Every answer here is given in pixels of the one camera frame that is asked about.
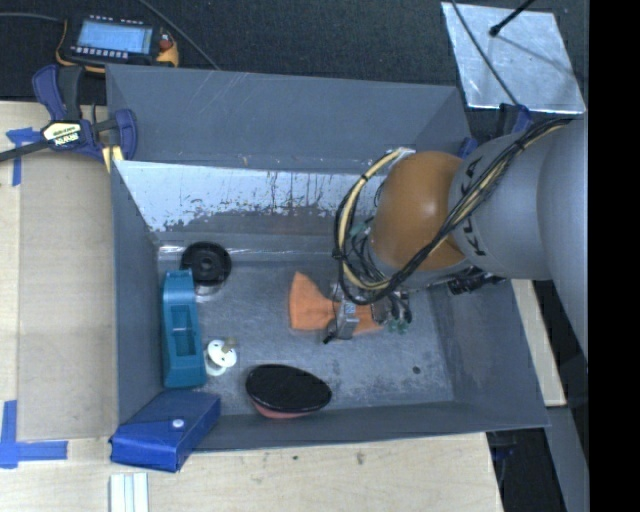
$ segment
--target wooden table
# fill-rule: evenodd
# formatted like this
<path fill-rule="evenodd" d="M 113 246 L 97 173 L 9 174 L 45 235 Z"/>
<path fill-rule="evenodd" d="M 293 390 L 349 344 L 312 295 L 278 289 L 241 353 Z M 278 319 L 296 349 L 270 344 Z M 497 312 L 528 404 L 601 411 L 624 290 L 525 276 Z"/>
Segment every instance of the wooden table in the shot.
<path fill-rule="evenodd" d="M 40 105 L 0 102 L 2 134 L 39 128 L 47 119 Z M 0 150 L 10 147 L 0 136 Z M 67 158 L 56 155 L 55 165 L 64 166 Z M 34 165 L 36 158 L 24 159 L 23 180 Z M 11 186 L 11 170 L 10 163 L 0 164 L 0 401 L 17 397 L 18 304 L 30 300 L 19 297 L 20 187 Z M 564 395 L 530 283 L 515 282 L 514 289 L 546 403 L 562 405 Z M 0 469 L 0 509 L 108 510 L 109 477 L 140 471 L 112 464 L 109 454 L 106 437 L 73 439 L 68 460 Z M 152 512 L 502 510 L 484 434 L 194 454 L 180 473 L 148 475 Z"/>

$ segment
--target white object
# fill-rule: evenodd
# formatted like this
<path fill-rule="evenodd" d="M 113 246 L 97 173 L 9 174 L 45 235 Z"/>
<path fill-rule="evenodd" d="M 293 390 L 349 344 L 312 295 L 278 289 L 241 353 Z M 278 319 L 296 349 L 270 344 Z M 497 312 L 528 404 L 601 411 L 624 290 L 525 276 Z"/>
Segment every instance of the white object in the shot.
<path fill-rule="evenodd" d="M 109 482 L 110 512 L 149 512 L 149 483 L 146 473 L 119 473 Z"/>
<path fill-rule="evenodd" d="M 207 374 L 218 377 L 238 362 L 235 349 L 226 348 L 223 340 L 212 340 L 207 345 L 204 357 Z"/>

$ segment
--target black oval lid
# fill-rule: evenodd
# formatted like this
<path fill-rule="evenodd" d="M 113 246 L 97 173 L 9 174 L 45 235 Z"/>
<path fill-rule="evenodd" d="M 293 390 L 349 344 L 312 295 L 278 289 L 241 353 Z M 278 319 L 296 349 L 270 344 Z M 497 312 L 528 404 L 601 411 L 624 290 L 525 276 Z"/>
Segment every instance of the black oval lid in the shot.
<path fill-rule="evenodd" d="M 315 375 L 283 364 L 251 370 L 246 389 L 258 404 L 279 412 L 313 412 L 331 401 L 331 388 Z"/>

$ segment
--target blue block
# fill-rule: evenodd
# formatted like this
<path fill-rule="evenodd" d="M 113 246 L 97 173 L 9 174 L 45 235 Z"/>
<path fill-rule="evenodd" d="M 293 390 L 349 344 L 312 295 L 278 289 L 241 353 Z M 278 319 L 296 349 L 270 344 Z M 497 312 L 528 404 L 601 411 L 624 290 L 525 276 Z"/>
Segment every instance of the blue block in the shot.
<path fill-rule="evenodd" d="M 191 270 L 167 272 L 162 291 L 164 386 L 187 388 L 207 381 Z"/>
<path fill-rule="evenodd" d="M 163 391 L 118 427 L 109 442 L 119 464 L 178 471 L 220 416 L 220 397 L 186 389 Z"/>

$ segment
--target clamp handle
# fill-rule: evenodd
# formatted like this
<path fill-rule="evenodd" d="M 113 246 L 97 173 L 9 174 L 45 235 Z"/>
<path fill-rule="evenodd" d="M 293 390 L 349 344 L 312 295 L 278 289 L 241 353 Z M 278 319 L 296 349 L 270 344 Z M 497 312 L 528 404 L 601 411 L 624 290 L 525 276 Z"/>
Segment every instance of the clamp handle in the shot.
<path fill-rule="evenodd" d="M 39 69 L 31 79 L 33 92 L 38 103 L 45 106 L 52 121 L 62 121 L 67 115 L 67 109 L 58 90 L 58 66 L 49 64 Z"/>

